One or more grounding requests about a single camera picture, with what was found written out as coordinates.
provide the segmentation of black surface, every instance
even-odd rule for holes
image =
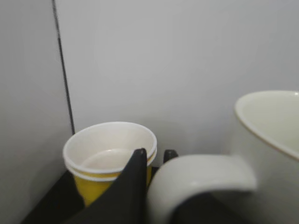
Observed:
[[[84,208],[70,172],[65,172],[22,224],[58,224]]]
[[[175,210],[171,224],[249,224],[209,193],[194,196]]]
[[[65,224],[144,223],[146,167],[146,150],[135,150],[122,173],[101,197]]]
[[[158,168],[153,168],[152,175]],[[84,208],[71,173],[66,171],[22,224],[60,224]],[[174,212],[171,224],[249,224],[210,194],[192,197]]]

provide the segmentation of paper cup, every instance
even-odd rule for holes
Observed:
[[[65,165],[73,174],[86,206],[105,192],[138,148],[147,151],[148,184],[151,163],[157,154],[157,139],[148,128],[135,123],[108,122],[83,129],[66,142]]]

